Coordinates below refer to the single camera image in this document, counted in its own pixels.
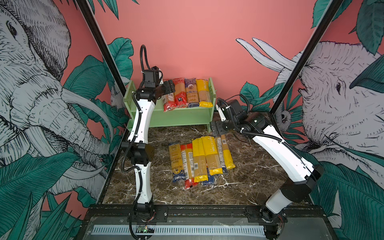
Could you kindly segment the red spaghetti pack white label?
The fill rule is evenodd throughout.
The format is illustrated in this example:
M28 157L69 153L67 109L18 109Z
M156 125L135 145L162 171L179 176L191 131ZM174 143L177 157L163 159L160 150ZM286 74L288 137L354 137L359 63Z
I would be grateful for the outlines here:
M174 110L177 107L174 93L163 95L162 102L163 102L164 112Z

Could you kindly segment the red yellow spaghetti pack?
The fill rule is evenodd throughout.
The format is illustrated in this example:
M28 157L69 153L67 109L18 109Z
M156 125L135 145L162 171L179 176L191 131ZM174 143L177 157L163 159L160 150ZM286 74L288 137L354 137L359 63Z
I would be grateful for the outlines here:
M177 107L187 108L188 101L187 101L185 78L173 79L173 83L175 85L174 97L175 97L175 103Z

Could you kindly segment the blue Ankara spaghetti pack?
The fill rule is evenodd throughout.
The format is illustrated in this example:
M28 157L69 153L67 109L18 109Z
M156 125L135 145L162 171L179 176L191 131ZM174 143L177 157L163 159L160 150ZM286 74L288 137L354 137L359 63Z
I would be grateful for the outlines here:
M199 106L199 95L196 79L185 79L188 108Z

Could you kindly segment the yellow spaghetti pack top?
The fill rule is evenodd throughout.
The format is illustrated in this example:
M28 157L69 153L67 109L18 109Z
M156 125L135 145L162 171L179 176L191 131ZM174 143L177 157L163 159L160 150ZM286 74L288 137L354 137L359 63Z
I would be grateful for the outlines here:
M199 96L199 105L203 108L212 108L213 103L209 89L209 81L204 79L197 79L197 90Z

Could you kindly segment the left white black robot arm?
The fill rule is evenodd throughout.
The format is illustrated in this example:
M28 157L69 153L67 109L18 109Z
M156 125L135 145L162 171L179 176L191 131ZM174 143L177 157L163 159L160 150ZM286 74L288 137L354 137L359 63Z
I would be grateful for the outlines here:
M151 117L157 100L162 96L175 92L172 80L161 82L155 87L150 84L132 92L132 101L136 107L133 128L128 140L122 143L125 155L121 163L122 173L135 173L136 195L132 208L134 212L155 215L153 194L151 191L150 168L154 158L155 148L148 142Z

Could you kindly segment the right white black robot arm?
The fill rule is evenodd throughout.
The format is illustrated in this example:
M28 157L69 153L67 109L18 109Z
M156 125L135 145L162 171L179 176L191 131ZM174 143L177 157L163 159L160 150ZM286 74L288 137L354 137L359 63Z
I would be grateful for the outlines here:
M219 98L216 109L219 121L211 123L213 130L221 134L229 131L252 139L263 147L288 175L285 183L262 205L260 214L271 223L282 216L282 211L291 203L300 203L317 186L324 173L321 165L313 165L300 156L283 139L273 124L263 114L244 109L237 100L229 102Z

